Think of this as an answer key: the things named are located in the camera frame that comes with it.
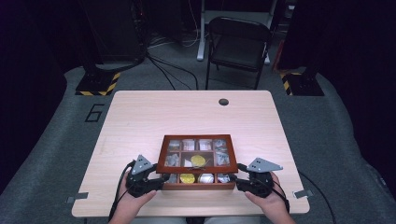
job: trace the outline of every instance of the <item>coin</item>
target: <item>coin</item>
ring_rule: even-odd
[[[180,180],[185,184],[192,184],[195,182],[195,176],[193,174],[181,174]]]
[[[204,166],[205,165],[205,158],[200,155],[195,155],[191,157],[192,166]]]

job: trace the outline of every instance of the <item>table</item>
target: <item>table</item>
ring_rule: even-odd
[[[201,36],[197,53],[197,60],[203,61],[205,54],[205,25],[217,16],[226,16],[240,20],[256,21],[263,23],[266,21],[268,28],[271,27],[272,18],[274,16],[277,0],[272,0],[271,10],[264,12],[234,12],[234,11],[208,11],[205,10],[205,0],[201,0]],[[269,64],[269,56],[265,59],[265,64]]]
[[[220,105],[225,98],[228,105]],[[90,164],[79,189],[75,217],[107,217],[125,165],[142,154],[158,161],[165,134],[230,134],[237,162],[256,157],[282,165],[276,171],[290,200],[290,212],[306,213],[306,198],[290,147],[269,91],[118,91],[108,110]],[[239,178],[248,178],[239,172]],[[151,173],[149,178],[159,175]],[[262,215],[243,192],[233,190],[160,190],[139,217]]]

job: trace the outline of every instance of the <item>person's hand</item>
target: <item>person's hand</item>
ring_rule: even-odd
[[[279,179],[277,176],[271,172],[271,176],[277,184],[280,185]],[[274,184],[274,189],[279,193],[282,193],[282,189],[279,185]],[[245,192],[245,195],[249,200],[253,203],[257,204],[264,214],[273,222],[273,223],[282,223],[282,224],[289,224],[295,223],[294,220],[289,215],[288,210],[286,209],[285,202],[275,193],[271,193],[266,198],[258,197],[249,191]]]
[[[120,185],[120,191],[119,191],[119,198],[127,190],[125,186],[127,176],[128,176],[128,172],[125,173],[124,178],[122,179]],[[155,196],[156,193],[157,191],[152,190],[149,193],[144,194],[138,198],[135,198],[128,192],[125,193],[122,196],[121,200],[119,201],[119,204],[117,206],[113,218],[111,218],[111,220],[108,223],[117,223],[117,224],[131,223],[131,221],[134,220],[134,218],[136,217],[140,208],[143,205],[145,205],[145,203],[150,201]]]

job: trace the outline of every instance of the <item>chair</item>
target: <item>chair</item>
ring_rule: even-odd
[[[216,17],[208,26],[209,53],[207,59],[206,84],[209,82],[210,64],[255,72],[257,90],[262,67],[267,56],[270,30],[255,21],[242,21],[228,17]]]

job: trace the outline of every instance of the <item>wooden box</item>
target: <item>wooden box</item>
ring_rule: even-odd
[[[228,174],[238,172],[229,134],[166,135],[158,174],[170,174],[163,190],[233,189]]]

